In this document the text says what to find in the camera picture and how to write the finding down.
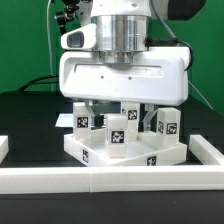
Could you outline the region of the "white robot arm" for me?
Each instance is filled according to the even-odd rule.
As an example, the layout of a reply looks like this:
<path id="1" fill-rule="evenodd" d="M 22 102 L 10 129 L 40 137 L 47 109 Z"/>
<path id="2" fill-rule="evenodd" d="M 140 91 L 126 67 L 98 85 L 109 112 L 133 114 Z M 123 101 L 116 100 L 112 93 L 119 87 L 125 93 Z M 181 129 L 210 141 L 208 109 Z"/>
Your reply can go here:
<path id="1" fill-rule="evenodd" d="M 190 45 L 173 33 L 154 39 L 153 19 L 194 17 L 206 0 L 88 0 L 81 27 L 61 36 L 59 86 L 66 97 L 178 106 L 188 97 Z"/>

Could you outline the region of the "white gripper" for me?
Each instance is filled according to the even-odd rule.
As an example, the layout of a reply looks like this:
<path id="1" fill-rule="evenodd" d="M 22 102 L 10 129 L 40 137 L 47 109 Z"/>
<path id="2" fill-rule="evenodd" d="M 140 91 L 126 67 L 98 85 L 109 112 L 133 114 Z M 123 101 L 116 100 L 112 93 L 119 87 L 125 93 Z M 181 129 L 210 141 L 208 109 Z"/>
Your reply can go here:
<path id="1" fill-rule="evenodd" d="M 92 100 L 145 103 L 143 131 L 151 129 L 157 105 L 178 106 L 188 97 L 189 49 L 152 47 L 130 64 L 105 64 L 95 52 L 66 52 L 59 66 L 60 91 L 66 97 L 90 99 L 85 106 L 91 125 L 102 128 L 104 115 Z"/>

